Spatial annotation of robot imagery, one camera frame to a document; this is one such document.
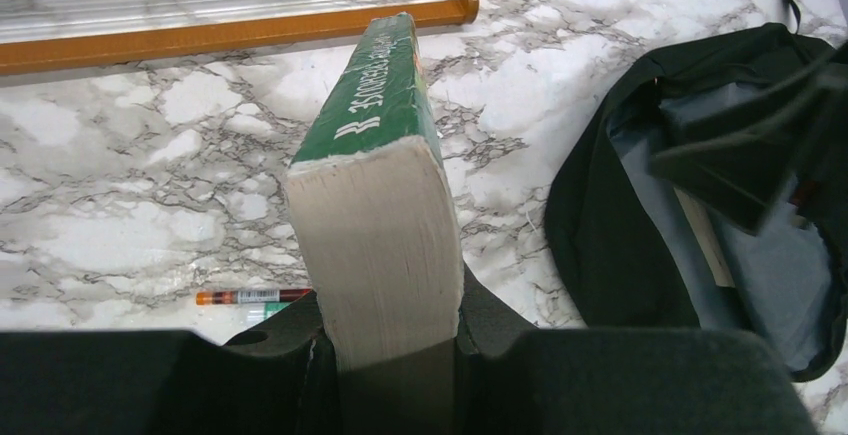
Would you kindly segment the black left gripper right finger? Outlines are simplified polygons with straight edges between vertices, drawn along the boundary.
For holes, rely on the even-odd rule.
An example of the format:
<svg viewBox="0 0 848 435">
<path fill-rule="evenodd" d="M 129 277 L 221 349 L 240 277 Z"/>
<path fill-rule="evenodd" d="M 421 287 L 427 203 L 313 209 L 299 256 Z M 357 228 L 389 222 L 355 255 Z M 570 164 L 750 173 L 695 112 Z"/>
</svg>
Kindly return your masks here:
<svg viewBox="0 0 848 435">
<path fill-rule="evenodd" d="M 782 364 L 749 333 L 541 329 L 471 272 L 464 282 L 464 434 L 815 432 Z"/>
</svg>

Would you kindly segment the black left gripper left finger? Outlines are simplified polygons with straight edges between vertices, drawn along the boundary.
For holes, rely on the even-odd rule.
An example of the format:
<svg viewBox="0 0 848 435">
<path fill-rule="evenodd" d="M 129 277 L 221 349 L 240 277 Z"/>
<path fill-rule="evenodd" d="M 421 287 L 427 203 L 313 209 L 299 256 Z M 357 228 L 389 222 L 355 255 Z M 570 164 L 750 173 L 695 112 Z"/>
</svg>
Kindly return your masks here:
<svg viewBox="0 0 848 435">
<path fill-rule="evenodd" d="M 5 332 L 5 434 L 336 434 L 314 295 L 218 345 L 185 330 Z"/>
</svg>

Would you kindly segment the yellow-green treehouse book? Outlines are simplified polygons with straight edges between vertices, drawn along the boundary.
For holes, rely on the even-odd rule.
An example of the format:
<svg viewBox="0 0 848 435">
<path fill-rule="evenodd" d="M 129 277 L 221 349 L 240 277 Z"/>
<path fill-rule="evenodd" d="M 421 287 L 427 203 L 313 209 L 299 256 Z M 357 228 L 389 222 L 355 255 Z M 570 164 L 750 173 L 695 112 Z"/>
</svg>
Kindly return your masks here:
<svg viewBox="0 0 848 435">
<path fill-rule="evenodd" d="M 703 253 L 715 284 L 723 288 L 734 288 L 732 273 L 706 208 L 682 190 L 674 189 L 674 193 Z"/>
</svg>

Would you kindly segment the black student backpack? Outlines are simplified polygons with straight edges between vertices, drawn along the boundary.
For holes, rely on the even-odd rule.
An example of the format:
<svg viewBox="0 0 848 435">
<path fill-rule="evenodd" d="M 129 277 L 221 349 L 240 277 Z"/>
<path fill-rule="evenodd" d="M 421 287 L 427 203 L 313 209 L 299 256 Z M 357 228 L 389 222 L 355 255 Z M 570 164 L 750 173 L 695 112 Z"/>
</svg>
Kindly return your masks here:
<svg viewBox="0 0 848 435">
<path fill-rule="evenodd" d="M 707 210 L 715 284 L 674 189 Z M 544 234 L 590 326 L 749 330 L 799 382 L 847 327 L 847 50 L 767 23 L 652 50 L 557 173 Z"/>
</svg>

